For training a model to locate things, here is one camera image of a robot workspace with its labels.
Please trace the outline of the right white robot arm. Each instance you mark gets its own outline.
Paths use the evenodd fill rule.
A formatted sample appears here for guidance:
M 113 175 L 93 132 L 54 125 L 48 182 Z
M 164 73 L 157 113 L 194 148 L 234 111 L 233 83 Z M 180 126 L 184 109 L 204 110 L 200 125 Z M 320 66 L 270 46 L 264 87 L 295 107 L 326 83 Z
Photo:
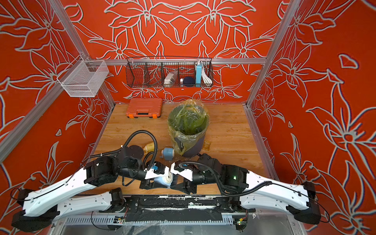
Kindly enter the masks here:
M 195 194 L 198 185 L 215 184 L 222 196 L 235 199 L 246 210 L 265 208 L 291 214 L 305 224 L 323 222 L 324 207 L 315 199 L 311 182 L 283 183 L 240 166 L 222 164 L 208 154 L 200 154 L 197 160 L 176 161 L 170 171 L 184 178 L 183 183 L 173 187 L 177 191 Z

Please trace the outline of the yellow pencil sharpener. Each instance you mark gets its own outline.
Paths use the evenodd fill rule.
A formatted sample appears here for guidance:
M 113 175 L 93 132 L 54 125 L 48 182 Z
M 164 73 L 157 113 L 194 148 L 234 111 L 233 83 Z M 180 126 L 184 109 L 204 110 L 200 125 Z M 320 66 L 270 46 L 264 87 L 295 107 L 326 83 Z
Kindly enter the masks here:
M 147 145 L 144 146 L 143 150 L 144 150 L 145 154 L 153 152 L 155 150 L 155 144 L 154 143 L 148 143 Z

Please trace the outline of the grey bin with green bag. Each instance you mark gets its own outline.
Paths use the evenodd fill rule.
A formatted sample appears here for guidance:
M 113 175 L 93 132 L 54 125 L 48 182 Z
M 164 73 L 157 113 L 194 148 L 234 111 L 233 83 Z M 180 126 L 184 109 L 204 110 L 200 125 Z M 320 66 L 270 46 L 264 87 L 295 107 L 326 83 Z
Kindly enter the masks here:
M 200 100 L 188 99 L 173 108 L 167 125 L 175 152 L 185 158 L 200 153 L 209 124 L 208 109 Z

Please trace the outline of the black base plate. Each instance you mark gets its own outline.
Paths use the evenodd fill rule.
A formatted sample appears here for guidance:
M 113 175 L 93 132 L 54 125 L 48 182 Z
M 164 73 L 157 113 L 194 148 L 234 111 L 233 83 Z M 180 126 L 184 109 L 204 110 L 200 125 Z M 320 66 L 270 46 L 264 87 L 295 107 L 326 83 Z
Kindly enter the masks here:
M 125 197 L 121 212 L 93 219 L 108 228 L 143 225 L 233 225 L 241 224 L 255 209 L 244 209 L 232 198 L 223 196 L 133 195 Z

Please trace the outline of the blue pencil sharpener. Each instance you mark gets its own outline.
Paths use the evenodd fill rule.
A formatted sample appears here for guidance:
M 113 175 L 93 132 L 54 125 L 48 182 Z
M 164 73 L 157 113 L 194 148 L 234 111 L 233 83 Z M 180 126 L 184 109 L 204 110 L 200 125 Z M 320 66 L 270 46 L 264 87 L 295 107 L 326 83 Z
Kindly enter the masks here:
M 167 176 L 156 177 L 154 181 L 169 188 L 173 182 L 173 174 L 169 172 Z
M 161 151 L 162 157 L 167 161 L 172 161 L 175 156 L 174 148 L 166 147 Z

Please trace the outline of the dark blue round object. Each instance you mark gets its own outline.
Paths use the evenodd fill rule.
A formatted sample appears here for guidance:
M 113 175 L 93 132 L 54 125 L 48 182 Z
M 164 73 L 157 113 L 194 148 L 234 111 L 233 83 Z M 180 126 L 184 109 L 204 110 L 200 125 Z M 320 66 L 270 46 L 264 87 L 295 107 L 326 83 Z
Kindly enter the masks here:
M 195 86 L 195 78 L 191 76 L 187 76 L 183 79 L 183 85 L 186 87 L 194 87 Z

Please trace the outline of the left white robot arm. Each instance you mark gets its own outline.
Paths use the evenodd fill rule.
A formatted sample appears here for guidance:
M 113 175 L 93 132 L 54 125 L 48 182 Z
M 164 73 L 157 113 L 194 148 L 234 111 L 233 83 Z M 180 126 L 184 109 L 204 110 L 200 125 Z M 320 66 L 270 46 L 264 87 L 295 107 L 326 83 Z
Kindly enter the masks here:
M 146 134 L 153 140 L 154 150 L 148 162 L 142 161 L 144 152 L 141 147 L 129 145 L 138 134 Z M 20 190 L 16 201 L 22 209 L 13 215 L 11 225 L 31 233 L 70 215 L 93 211 L 121 212 L 126 202 L 120 188 L 98 195 L 80 196 L 80 193 L 113 183 L 119 177 L 139 180 L 140 186 L 145 189 L 168 188 L 173 176 L 169 167 L 155 160 L 157 150 L 155 136 L 147 130 L 138 130 L 121 148 L 93 155 L 93 161 L 73 175 L 38 191 Z

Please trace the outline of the orange tool case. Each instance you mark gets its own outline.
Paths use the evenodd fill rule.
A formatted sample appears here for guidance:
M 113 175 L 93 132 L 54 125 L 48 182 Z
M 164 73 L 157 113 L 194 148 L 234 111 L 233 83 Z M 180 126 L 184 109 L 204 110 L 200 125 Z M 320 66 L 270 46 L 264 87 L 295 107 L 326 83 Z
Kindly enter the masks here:
M 133 98 L 126 110 L 128 118 L 159 118 L 162 112 L 163 100 L 161 98 Z

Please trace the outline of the grey packet in basket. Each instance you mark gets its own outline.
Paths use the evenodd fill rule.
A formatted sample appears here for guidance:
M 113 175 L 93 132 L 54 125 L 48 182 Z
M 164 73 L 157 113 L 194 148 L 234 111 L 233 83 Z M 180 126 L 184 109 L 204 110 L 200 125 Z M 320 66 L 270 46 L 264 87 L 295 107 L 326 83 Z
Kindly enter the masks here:
M 175 84 L 177 78 L 178 78 L 177 71 L 169 72 L 164 79 L 164 87 L 171 88 Z

